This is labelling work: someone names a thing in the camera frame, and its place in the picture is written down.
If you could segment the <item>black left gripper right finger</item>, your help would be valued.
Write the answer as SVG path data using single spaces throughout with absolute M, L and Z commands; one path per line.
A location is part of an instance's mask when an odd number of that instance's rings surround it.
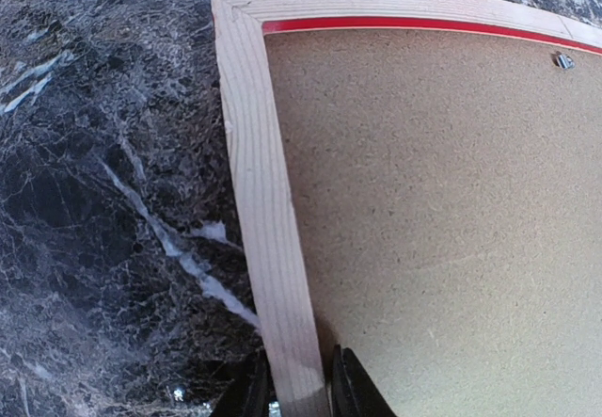
M 355 352 L 340 345 L 333 353 L 331 398 L 337 417 L 396 417 Z

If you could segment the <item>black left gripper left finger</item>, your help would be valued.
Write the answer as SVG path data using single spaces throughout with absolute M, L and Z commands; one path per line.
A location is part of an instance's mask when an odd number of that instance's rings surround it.
M 269 367 L 263 351 L 250 354 L 240 375 L 217 401 L 211 417 L 269 415 Z

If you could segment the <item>brown cardboard backing board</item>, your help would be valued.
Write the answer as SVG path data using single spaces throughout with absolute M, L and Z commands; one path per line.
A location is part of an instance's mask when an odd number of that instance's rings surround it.
M 400 416 L 601 412 L 601 58 L 265 40 L 313 309 Z

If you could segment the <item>metal backing turn clip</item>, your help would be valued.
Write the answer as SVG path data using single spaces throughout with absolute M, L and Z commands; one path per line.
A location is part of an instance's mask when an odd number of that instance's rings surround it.
M 557 52 L 553 56 L 553 61 L 554 64 L 562 70 L 571 70 L 575 68 L 574 60 L 570 56 L 562 54 L 560 52 Z

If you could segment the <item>red wooden picture frame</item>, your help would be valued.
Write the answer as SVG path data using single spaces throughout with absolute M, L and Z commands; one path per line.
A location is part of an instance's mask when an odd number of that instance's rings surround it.
M 601 58 L 601 31 L 502 0 L 212 0 L 212 9 L 230 170 L 277 400 L 286 416 L 333 415 L 334 348 L 348 346 L 324 342 L 313 309 L 266 38 L 333 30 L 442 31 L 533 41 L 568 56 L 581 51 Z

